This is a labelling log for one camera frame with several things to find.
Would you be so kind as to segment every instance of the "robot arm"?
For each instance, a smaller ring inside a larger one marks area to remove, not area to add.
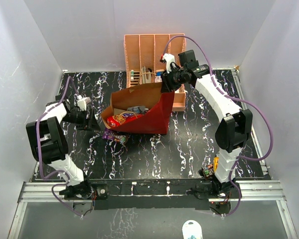
[[[89,197],[91,186],[84,172],[78,168],[70,155],[69,148],[60,123],[62,121],[74,123],[77,129],[91,130],[100,129],[93,109],[87,110],[90,98],[77,97],[77,106],[70,107],[68,99],[64,99],[59,104],[58,97],[55,102],[46,105],[47,113],[40,121],[40,143],[42,152],[42,162],[55,170],[62,170],[62,178],[68,181],[67,188],[60,192],[60,195],[68,197]],[[37,122],[26,125],[26,130],[34,158],[38,161],[38,143],[36,136]]]
[[[220,150],[216,155],[219,159],[215,176],[222,188],[223,184],[235,178],[235,169],[231,179],[230,171],[250,137],[252,113],[250,110],[242,110],[225,97],[226,93],[217,89],[221,89],[221,85],[217,80],[214,85],[211,79],[214,76],[210,75],[207,65],[198,64],[193,50],[179,54],[180,67],[171,54],[164,54],[161,61],[166,63],[166,70],[161,75],[162,93],[175,91],[181,84],[190,83],[206,98],[217,114],[220,125],[215,138]]]

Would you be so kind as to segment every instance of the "marble tabletop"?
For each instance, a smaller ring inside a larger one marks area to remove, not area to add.
[[[231,70],[215,70],[218,81],[229,95],[239,97]],[[212,162],[219,150],[215,132],[219,125],[216,113],[206,99],[189,84],[185,85],[186,109],[172,112],[166,135],[131,134],[123,146],[118,142],[102,139],[104,124],[99,114],[110,104],[112,92],[126,87],[126,72],[65,73],[65,80],[72,76],[78,92],[92,99],[102,131],[78,131],[75,125],[62,122],[68,140],[69,154],[76,165],[93,179],[187,179],[198,178],[198,170]],[[74,91],[68,96],[73,102]],[[247,141],[242,154],[257,157],[252,139]],[[44,166],[44,172],[53,171]],[[259,162],[239,160],[237,177],[263,178]],[[37,169],[32,181],[40,181]]]

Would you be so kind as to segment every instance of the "red snack package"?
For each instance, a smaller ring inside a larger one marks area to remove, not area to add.
[[[116,127],[116,126],[122,125],[124,123],[133,121],[141,116],[143,116],[143,115],[142,114],[137,115],[134,112],[124,112],[124,113],[121,113],[120,115],[110,116],[107,118],[106,121],[110,127]]]

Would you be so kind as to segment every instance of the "white wall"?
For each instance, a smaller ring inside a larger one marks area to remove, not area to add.
[[[240,69],[246,98],[273,126],[274,150],[267,163],[282,182],[299,235],[299,0],[276,1]],[[254,125],[266,151],[268,131],[257,115]]]
[[[35,160],[25,124],[53,100],[62,71],[23,0],[0,0],[0,239]]]
[[[24,1],[60,67],[70,71],[125,69],[124,34],[142,33],[185,33],[206,49],[213,67],[240,65],[274,2]]]

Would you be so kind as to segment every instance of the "red bag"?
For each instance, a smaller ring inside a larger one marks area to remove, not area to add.
[[[111,105],[102,113],[105,127],[127,133],[167,134],[169,117],[173,107],[174,92],[161,93],[160,83],[142,84],[111,94]],[[145,106],[149,111],[140,118],[111,128],[106,119],[114,115],[114,109],[126,110],[133,106]]]

